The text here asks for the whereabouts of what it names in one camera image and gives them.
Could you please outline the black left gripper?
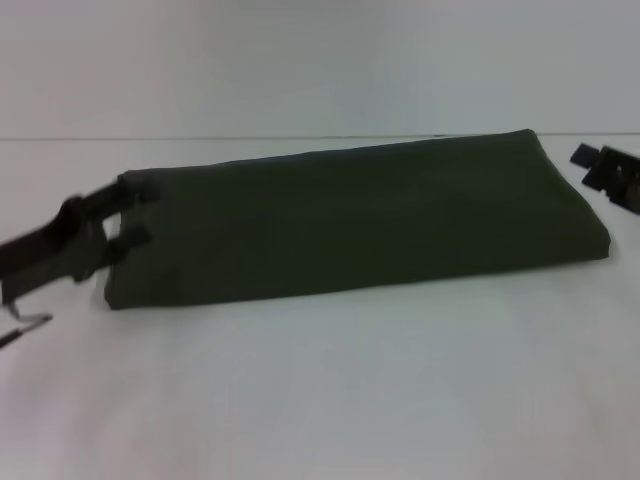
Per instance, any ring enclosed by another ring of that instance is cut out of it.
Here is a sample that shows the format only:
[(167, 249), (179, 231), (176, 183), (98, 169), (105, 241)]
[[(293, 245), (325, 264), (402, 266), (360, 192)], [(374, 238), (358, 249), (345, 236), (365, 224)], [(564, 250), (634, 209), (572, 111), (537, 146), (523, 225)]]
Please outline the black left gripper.
[(154, 180), (122, 174), (84, 197), (64, 201), (43, 227), (1, 245), (1, 304), (13, 304), (59, 279), (80, 283), (121, 262), (132, 249), (149, 243), (152, 235), (137, 226), (108, 240), (103, 221), (160, 197)]

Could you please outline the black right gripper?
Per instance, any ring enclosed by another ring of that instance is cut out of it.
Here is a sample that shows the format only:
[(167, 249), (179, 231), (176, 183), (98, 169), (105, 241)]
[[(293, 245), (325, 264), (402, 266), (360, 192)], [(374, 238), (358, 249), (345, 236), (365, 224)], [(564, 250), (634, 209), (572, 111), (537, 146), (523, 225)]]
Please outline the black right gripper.
[(604, 146), (601, 151), (582, 143), (572, 154), (570, 162), (578, 166), (593, 166), (582, 183), (598, 192), (605, 191), (609, 200), (639, 214), (639, 157)]

